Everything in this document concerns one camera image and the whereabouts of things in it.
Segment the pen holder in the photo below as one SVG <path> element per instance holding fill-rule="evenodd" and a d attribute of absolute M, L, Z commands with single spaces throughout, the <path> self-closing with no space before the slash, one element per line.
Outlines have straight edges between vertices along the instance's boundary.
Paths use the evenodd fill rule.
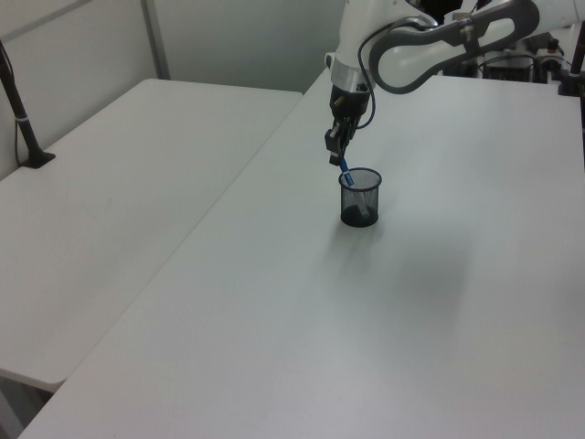
<path fill-rule="evenodd" d="M 378 188 L 382 176 L 364 167 L 350 169 L 349 186 L 344 174 L 339 176 L 341 186 L 341 220 L 350 227 L 364 228 L 378 221 Z"/>

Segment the blue pen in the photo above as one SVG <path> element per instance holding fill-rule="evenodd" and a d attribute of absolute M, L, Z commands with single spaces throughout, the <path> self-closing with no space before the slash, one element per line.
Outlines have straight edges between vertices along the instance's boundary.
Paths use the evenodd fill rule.
<path fill-rule="evenodd" d="M 349 174 L 349 168 L 347 167 L 347 162 L 344 158 L 342 158 L 341 162 L 339 162 L 339 167 L 341 168 L 341 172 L 346 179 L 347 185 L 352 187 L 354 185 L 354 179 Z"/>

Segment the white folding table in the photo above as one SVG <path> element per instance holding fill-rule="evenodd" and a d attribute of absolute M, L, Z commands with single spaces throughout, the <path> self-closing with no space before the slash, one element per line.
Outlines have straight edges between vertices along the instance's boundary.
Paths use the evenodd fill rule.
<path fill-rule="evenodd" d="M 0 182 L 0 376 L 54 391 L 300 97 L 147 80 Z"/>
<path fill-rule="evenodd" d="M 305 94 L 23 439 L 574 439 L 585 432 L 579 100 L 433 78 L 350 145 Z"/>

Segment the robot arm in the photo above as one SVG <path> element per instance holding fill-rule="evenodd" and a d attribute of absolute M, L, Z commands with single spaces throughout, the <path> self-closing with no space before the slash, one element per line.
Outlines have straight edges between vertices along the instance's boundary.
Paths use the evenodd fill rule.
<path fill-rule="evenodd" d="M 446 66 L 583 19 L 585 0 L 499 0 L 438 27 L 405 0 L 347 0 L 331 66 L 330 163 L 339 166 L 356 130 L 371 122 L 359 126 L 375 84 L 408 93 Z"/>

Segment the white wall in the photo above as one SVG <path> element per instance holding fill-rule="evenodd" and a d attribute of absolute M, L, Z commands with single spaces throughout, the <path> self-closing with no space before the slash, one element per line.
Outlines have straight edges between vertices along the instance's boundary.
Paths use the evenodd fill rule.
<path fill-rule="evenodd" d="M 5 48 L 42 148 L 156 77 L 140 0 L 92 0 Z M 0 179 L 16 169 L 13 136 L 14 115 L 0 87 Z M 22 137 L 19 143 L 26 158 Z"/>
<path fill-rule="evenodd" d="M 345 0 L 153 0 L 173 80 L 305 92 Z"/>

